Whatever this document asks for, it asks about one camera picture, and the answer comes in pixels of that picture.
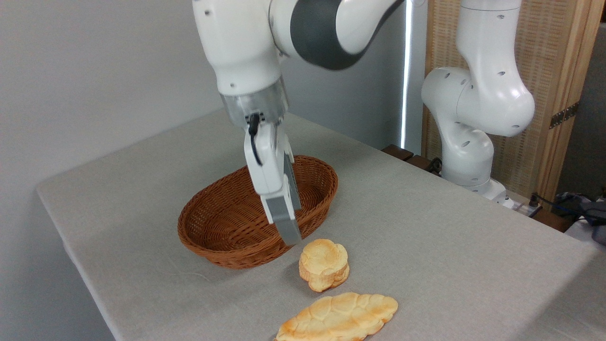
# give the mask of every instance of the wooden block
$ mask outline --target wooden block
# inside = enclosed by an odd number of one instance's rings
[[[430,160],[419,155],[415,155],[409,158],[408,160],[406,160],[406,162],[421,169],[427,169],[427,167],[429,167],[429,164],[431,163]]]
[[[407,151],[406,149],[402,149],[395,144],[390,144],[389,146],[381,149],[383,153],[387,153],[393,157],[396,157],[402,161],[406,161],[409,158],[413,157],[413,153]]]
[[[546,209],[539,210],[539,212],[534,215],[533,219],[562,233],[566,232],[573,224],[572,221],[553,214]]]

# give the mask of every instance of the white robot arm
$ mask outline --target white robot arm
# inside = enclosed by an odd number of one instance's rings
[[[534,115],[534,99],[514,56],[522,0],[462,0],[457,48],[470,70],[430,72],[422,99],[442,138],[442,177],[505,204],[505,187],[490,178],[494,147],[485,132],[511,137]]]
[[[200,39],[244,152],[255,191],[287,245],[301,241],[280,62],[300,57],[341,70],[364,54],[403,0],[193,0]]]

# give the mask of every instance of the wicker basket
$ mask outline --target wicker basket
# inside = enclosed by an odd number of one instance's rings
[[[295,156],[293,169],[302,206],[296,218],[306,238],[326,219],[338,179],[332,167],[313,157]],[[246,167],[194,195],[179,216],[178,232],[189,250],[231,269],[268,263],[291,248],[267,221]]]

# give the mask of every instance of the black cable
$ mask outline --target black cable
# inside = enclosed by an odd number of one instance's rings
[[[259,132],[259,123],[261,122],[261,116],[258,113],[250,115],[250,121],[248,123],[248,134],[250,135],[250,145],[253,149],[253,155],[259,166],[263,166],[259,154],[257,153],[257,146],[255,144],[255,136]]]
[[[541,199],[541,201],[543,201],[543,202],[545,202],[545,203],[547,203],[547,204],[549,204],[549,205],[552,205],[553,207],[555,207],[555,208],[557,208],[557,209],[560,209],[560,210],[562,210],[562,211],[570,212],[570,213],[572,213],[572,214],[576,214],[576,215],[579,215],[579,216],[580,216],[580,215],[582,215],[583,217],[586,217],[586,218],[591,218],[591,219],[595,219],[595,220],[597,220],[597,221],[606,221],[606,220],[605,220],[603,217],[597,217],[597,216],[595,216],[595,215],[587,214],[587,213],[585,213],[585,212],[579,212],[579,211],[575,211],[575,210],[573,210],[573,209],[569,209],[569,208],[565,208],[565,207],[563,207],[563,206],[560,206],[560,205],[558,205],[558,204],[556,204],[556,203],[552,203],[551,201],[549,201],[549,200],[545,199],[544,197],[540,196],[540,195],[539,195],[539,194],[537,194],[537,193],[532,193],[532,195],[534,195],[534,196],[536,196],[537,198]],[[595,210],[595,211],[606,212],[606,210],[602,210],[602,209],[594,209],[594,210]]]

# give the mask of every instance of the gray tablecloth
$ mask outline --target gray tablecloth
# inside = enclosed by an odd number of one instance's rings
[[[606,257],[516,212],[289,115],[296,154],[339,175],[325,223],[248,270],[215,266],[176,233],[200,189],[245,164],[224,112],[73,169],[38,192],[117,340],[273,340],[324,295],[394,297],[372,340],[606,340]],[[351,274],[322,294],[298,276],[305,243],[345,246]]]

